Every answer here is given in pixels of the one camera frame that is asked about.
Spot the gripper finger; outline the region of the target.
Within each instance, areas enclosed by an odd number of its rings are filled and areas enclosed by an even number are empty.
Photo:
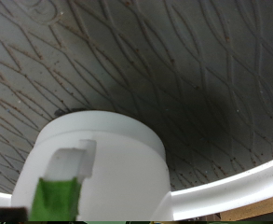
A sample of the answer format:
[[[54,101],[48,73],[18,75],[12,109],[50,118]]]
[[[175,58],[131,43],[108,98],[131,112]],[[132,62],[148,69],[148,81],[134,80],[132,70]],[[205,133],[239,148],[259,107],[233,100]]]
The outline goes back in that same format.
[[[0,222],[24,222],[27,220],[27,211],[24,207],[0,207]]]

